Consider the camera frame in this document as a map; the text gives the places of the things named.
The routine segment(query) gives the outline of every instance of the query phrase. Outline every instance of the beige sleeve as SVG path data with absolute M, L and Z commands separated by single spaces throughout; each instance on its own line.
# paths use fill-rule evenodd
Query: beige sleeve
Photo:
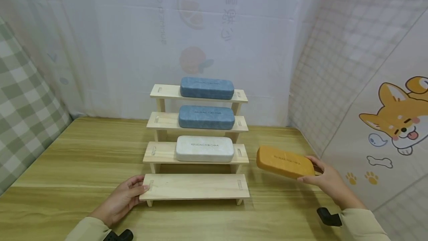
M 86 217 L 79 221 L 65 241 L 103 241 L 110 231 L 101 220 Z
M 340 218 L 344 241 L 391 241 L 370 210 L 345 209 Z

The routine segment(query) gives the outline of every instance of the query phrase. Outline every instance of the paw print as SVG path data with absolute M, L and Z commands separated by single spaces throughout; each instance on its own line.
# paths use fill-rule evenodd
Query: paw print
M 356 185 L 357 184 L 357 177 L 354 176 L 354 174 L 352 173 L 347 173 L 346 174 L 346 179 L 349 181 L 350 184 L 352 185 Z
M 366 179 L 368 179 L 369 182 L 374 185 L 377 184 L 377 180 L 379 179 L 379 177 L 375 175 L 372 171 L 370 172 L 367 171 L 364 177 L 366 177 Z

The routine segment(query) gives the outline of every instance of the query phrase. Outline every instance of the black clip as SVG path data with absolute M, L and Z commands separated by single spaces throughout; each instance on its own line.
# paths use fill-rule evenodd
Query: black clip
M 331 215 L 327 208 L 317 209 L 318 216 L 320 216 L 321 221 L 328 226 L 342 226 L 342 221 L 340 220 L 339 214 Z
M 133 239 L 133 234 L 130 229 L 126 229 L 119 236 L 115 232 L 110 231 L 110 233 L 104 238 L 103 241 L 131 241 Z

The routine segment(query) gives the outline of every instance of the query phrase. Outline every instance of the left hand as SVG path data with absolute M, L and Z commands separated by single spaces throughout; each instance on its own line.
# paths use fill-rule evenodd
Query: left hand
M 133 176 L 116 187 L 116 189 L 89 214 L 100 219 L 109 228 L 120 221 L 140 201 L 138 196 L 145 193 L 148 185 L 143 185 L 144 175 Z

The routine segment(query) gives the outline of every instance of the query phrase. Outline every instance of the wooden display stand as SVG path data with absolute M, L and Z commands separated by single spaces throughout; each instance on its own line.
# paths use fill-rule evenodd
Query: wooden display stand
M 230 165 L 231 173 L 239 173 L 242 165 L 248 164 L 245 145 L 234 144 L 234 155 L 231 162 L 195 162 L 175 159 L 176 142 L 149 142 L 144 154 L 143 163 L 150 164 L 152 173 L 159 173 L 161 164 L 223 164 Z
M 241 132 L 248 131 L 247 123 L 243 116 L 235 116 L 235 124 L 232 129 L 202 129 L 202 128 L 182 128 L 178 125 L 178 113 L 152 112 L 147 122 L 147 128 L 155 129 L 155 141 L 164 142 L 167 138 L 168 129 L 179 129 L 181 131 L 206 131 L 225 132 L 225 137 L 229 137 L 236 143 Z
M 140 196 L 149 207 L 154 200 L 178 199 L 236 199 L 237 205 L 250 197 L 244 174 L 238 174 L 242 165 L 248 164 L 247 151 L 243 144 L 236 144 L 239 134 L 248 131 L 243 116 L 239 116 L 242 103 L 248 103 L 245 92 L 235 89 L 231 100 L 182 97 L 180 86 L 155 84 L 151 98 L 156 99 L 157 112 L 152 112 L 147 128 L 155 130 L 155 142 L 149 142 L 144 154 L 144 163 L 150 164 L 152 174 L 146 174 L 144 184 L 150 189 Z M 215 101 L 232 103 L 235 115 L 232 129 L 195 129 L 182 128 L 178 125 L 178 113 L 165 110 L 165 99 Z M 231 162 L 188 162 L 175 159 L 176 142 L 166 142 L 169 129 L 179 131 L 224 132 L 234 143 L 234 157 Z M 227 164 L 232 174 L 159 174 L 161 164 Z
M 151 207 L 154 200 L 236 199 L 240 205 L 250 198 L 244 174 L 146 174 L 140 195 Z

